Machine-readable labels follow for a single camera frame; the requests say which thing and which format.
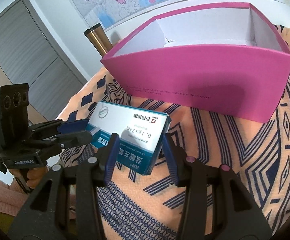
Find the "open pink box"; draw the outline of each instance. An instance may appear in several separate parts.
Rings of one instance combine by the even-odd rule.
[[[151,18],[101,62],[133,96],[268,122],[290,50],[250,3],[214,3]]]

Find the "human hand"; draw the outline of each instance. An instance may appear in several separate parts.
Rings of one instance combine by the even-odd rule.
[[[21,173],[20,170],[11,170],[9,169],[9,172],[13,174],[13,176],[17,178],[21,178]],[[38,167],[38,168],[33,168],[28,171],[27,173],[27,186],[30,188],[35,188],[41,181],[42,177],[48,172],[47,167]]]

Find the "bed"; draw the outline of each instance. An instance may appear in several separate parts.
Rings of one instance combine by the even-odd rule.
[[[290,29],[277,29],[290,47]],[[132,97],[104,67],[71,98],[59,117],[69,121],[89,118],[99,100],[168,113],[175,143],[202,163],[231,166],[273,232],[290,215],[290,76],[276,111],[265,124]],[[67,149],[60,158],[68,167],[95,152],[87,145]],[[98,190],[107,239],[175,239],[184,197],[185,189],[173,184],[162,152],[149,176],[116,163],[112,182]],[[210,188],[208,203],[206,233],[212,226]]]

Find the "metal rivet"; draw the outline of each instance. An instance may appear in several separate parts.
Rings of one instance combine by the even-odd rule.
[[[226,165],[226,164],[223,164],[223,165],[221,165],[221,169],[222,169],[223,171],[229,171],[229,170],[230,170],[230,166],[228,166],[228,165]]]
[[[97,158],[96,157],[90,157],[90,158],[88,158],[88,162],[89,163],[96,163],[97,162]]]
[[[60,164],[55,164],[51,169],[53,171],[59,171],[62,168],[62,166]]]
[[[196,158],[193,157],[193,156],[187,156],[187,157],[186,157],[186,161],[189,162],[189,163],[193,163],[193,162],[196,161]]]

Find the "gray door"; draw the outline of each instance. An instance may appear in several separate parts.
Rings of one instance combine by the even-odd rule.
[[[29,102],[47,120],[55,119],[83,87],[22,0],[0,16],[0,67],[13,84],[29,84]]]

